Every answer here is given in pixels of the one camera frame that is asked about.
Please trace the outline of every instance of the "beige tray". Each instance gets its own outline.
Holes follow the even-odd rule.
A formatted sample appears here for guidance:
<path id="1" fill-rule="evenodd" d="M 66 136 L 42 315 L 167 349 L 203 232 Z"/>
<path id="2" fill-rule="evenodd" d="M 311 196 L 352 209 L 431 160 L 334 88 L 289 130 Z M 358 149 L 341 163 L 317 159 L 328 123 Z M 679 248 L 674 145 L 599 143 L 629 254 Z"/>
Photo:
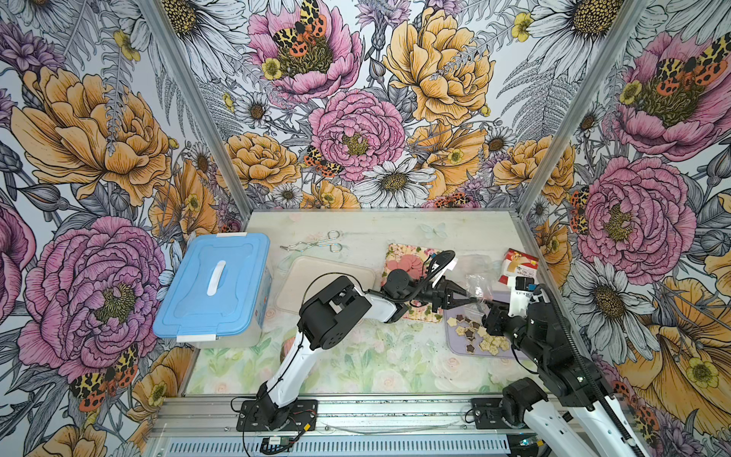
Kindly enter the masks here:
<path id="1" fill-rule="evenodd" d="M 302 294 L 310 283 L 323 273 L 348 273 L 355 276 L 365 289 L 372 288 L 376 283 L 376 273 L 370 268 L 350 265 L 348 263 L 333 262 L 315 257 L 298 257 L 284 279 L 274 306 L 282 311 L 298 314 L 302 306 Z M 312 284 L 307 292 L 307 298 L 318 293 L 329 283 L 335 281 L 336 274 L 323 276 Z"/>

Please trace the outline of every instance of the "table surface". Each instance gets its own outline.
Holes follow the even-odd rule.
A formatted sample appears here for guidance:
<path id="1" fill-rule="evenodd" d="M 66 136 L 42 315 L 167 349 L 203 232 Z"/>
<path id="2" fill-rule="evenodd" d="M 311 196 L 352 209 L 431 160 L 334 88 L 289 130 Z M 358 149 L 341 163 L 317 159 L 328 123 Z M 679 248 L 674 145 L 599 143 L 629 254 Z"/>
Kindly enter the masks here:
<path id="1" fill-rule="evenodd" d="M 279 248 L 326 238 L 330 230 L 342 233 L 339 253 L 327 247 L 304 253 Z M 282 342 L 295 335 L 299 317 L 273 303 L 289 267 L 301 255 L 371 268 L 379 282 L 391 243 L 452 249 L 458 258 L 481 254 L 496 263 L 509 248 L 523 248 L 506 211 L 255 211 L 247 231 L 271 239 L 268 266 L 273 282 L 264 333 L 255 347 L 201 350 L 187 395 L 255 393 L 273 375 Z M 446 325 L 362 321 L 339 345 L 323 352 L 301 393 L 488 393 L 533 377 L 513 359 L 456 355 L 447 346 Z"/>

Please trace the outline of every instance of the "metal base plate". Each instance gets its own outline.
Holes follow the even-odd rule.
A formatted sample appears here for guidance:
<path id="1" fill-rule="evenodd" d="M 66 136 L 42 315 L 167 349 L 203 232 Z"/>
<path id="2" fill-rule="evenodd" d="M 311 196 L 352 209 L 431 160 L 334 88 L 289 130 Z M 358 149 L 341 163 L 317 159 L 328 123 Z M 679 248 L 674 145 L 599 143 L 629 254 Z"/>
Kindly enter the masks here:
<path id="1" fill-rule="evenodd" d="M 241 410 L 238 414 L 238 421 L 236 422 L 236 430 L 243 431 L 244 421 L 246 421 L 246 431 L 272 431 L 264 423 L 260 423 L 257 420 L 257 410 L 259 405 L 255 407 L 253 414 L 249 419 L 246 416 L 249 410 L 254 406 L 256 400 L 247 400 L 241 404 Z M 294 418 L 287 419 L 284 425 L 277 429 L 277 431 L 301 431 L 307 424 L 310 425 L 308 431 L 315 429 L 315 423 L 317 421 L 317 400 L 300 400 L 297 399 L 292 404 L 289 410 L 289 415 Z"/>

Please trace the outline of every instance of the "blue plastic container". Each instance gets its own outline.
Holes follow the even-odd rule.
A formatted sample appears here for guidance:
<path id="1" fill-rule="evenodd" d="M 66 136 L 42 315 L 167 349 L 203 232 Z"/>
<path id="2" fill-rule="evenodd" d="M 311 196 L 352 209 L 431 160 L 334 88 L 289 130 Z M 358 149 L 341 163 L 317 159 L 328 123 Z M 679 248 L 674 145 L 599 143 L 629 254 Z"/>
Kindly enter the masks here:
<path id="1" fill-rule="evenodd" d="M 201 349 L 256 345 L 271 287 L 268 253 L 263 233 L 196 237 L 157 313 L 155 334 Z"/>

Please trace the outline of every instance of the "ventilation grille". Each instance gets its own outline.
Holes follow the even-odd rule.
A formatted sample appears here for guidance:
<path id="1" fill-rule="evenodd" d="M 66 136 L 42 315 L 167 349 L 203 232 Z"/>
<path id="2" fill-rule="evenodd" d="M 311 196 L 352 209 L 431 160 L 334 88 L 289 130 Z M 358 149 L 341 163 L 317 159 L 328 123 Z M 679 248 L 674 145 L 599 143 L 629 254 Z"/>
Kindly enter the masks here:
<path id="1" fill-rule="evenodd" d="M 258 452 L 261 437 L 246 438 L 252 457 Z M 283 456 L 504 456 L 510 454 L 505 435 L 400 435 L 355 437 L 304 436 Z M 166 457 L 240 457 L 245 455 L 240 438 L 172 438 Z"/>

